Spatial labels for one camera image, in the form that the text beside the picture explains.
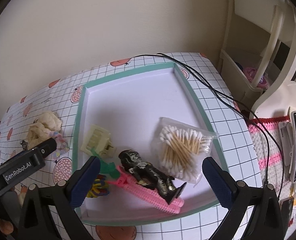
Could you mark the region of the person's hand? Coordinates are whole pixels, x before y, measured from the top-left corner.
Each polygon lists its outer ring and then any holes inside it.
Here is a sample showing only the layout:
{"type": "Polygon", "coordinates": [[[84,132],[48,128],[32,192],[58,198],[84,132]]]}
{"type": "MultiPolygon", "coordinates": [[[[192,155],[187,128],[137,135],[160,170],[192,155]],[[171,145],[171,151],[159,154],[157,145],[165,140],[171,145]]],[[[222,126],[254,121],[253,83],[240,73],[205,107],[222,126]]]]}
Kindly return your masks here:
{"type": "Polygon", "coordinates": [[[0,219],[0,231],[4,235],[10,235],[11,233],[13,233],[13,224],[4,219],[0,219]]]}

